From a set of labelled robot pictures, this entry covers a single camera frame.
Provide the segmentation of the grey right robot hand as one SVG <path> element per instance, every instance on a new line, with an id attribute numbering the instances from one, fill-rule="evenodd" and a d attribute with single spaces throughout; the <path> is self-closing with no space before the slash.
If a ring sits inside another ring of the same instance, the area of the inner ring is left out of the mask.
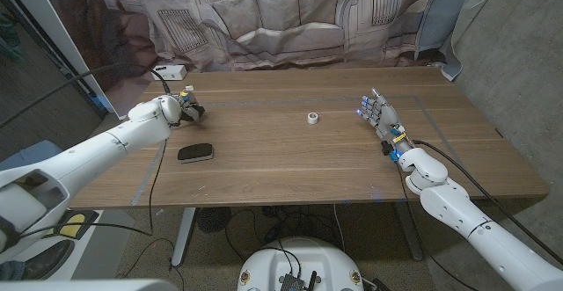
<path id="1" fill-rule="evenodd" d="M 362 107 L 356 113 L 376 130 L 382 140 L 383 154 L 397 162 L 404 153 L 414 148 L 414 144 L 393 106 L 376 88 L 371 89 L 371 94 L 371 97 L 362 97 Z"/>

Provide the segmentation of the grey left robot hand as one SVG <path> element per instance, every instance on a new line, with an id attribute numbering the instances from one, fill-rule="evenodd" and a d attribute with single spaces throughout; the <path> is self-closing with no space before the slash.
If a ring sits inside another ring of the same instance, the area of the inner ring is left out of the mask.
<path id="1" fill-rule="evenodd" d="M 181 120 L 197 122 L 205 113 L 205 108 L 199 104 L 194 95 L 194 87 L 192 85 L 186 86 L 185 89 L 179 93 L 178 101 L 181 109 Z"/>

